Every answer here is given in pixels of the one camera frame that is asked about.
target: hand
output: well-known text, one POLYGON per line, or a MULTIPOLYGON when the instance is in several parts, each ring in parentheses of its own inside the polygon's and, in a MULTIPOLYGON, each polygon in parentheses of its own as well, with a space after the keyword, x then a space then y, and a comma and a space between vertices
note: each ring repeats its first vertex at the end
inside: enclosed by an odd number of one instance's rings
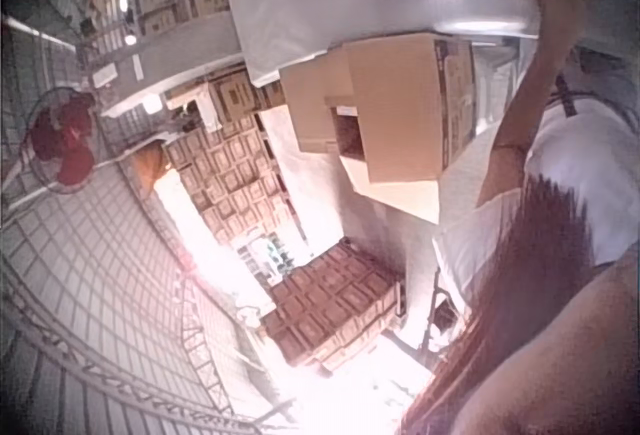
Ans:
POLYGON ((540 7, 540 43, 565 60, 576 44, 585 21, 584 0, 537 0, 540 7))

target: red fan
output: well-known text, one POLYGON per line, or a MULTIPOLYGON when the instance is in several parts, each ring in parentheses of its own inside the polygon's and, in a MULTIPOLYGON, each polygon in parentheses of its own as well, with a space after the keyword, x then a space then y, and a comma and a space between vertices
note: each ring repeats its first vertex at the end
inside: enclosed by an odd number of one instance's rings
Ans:
POLYGON ((42 107, 27 134, 35 154, 31 159, 35 172, 51 172, 42 164, 55 164, 52 168, 58 183, 65 187, 82 184, 95 163, 88 146, 95 130, 89 114, 94 103, 91 95, 76 92, 60 106, 42 107))
POLYGON ((34 195, 44 189, 60 193, 79 189, 93 169, 99 147, 94 104, 92 95, 68 87, 42 95, 29 116, 20 157, 3 177, 2 191, 27 166, 42 184, 34 195))

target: box flap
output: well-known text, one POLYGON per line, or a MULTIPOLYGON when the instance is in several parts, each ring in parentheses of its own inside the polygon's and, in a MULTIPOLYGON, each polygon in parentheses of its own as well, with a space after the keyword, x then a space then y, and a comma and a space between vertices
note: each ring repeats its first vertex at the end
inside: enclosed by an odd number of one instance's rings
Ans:
POLYGON ((437 181, 409 183, 369 183, 367 164, 340 157, 354 191, 431 223, 440 221, 440 195, 437 181))
POLYGON ((303 152, 322 153, 326 141, 335 140, 331 112, 324 103, 322 58, 280 70, 280 81, 291 122, 303 152))
POLYGON ((371 183, 442 173, 442 97, 436 38, 416 34, 344 45, 371 183))

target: woman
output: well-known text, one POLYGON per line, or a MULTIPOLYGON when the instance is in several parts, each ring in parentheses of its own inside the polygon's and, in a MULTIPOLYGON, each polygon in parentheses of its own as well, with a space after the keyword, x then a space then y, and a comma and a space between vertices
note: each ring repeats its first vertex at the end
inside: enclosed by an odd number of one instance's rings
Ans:
POLYGON ((611 61, 572 52, 583 0, 537 1, 537 49, 478 200, 498 217, 497 247, 402 434, 640 433, 635 87, 598 90, 613 76, 573 89, 580 77, 568 72, 596 75, 611 61))

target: strap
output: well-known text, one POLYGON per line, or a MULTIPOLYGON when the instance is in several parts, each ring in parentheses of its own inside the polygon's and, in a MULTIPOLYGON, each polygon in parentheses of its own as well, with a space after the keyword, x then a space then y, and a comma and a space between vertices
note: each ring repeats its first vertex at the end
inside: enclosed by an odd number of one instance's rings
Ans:
POLYGON ((569 90, 567 81, 564 79, 562 74, 558 74, 556 77, 556 88, 558 89, 558 96, 560 97, 560 102, 562 103, 562 107, 564 108, 564 113, 567 118, 577 115, 578 112, 576 111, 576 106, 573 103, 571 91, 569 90))

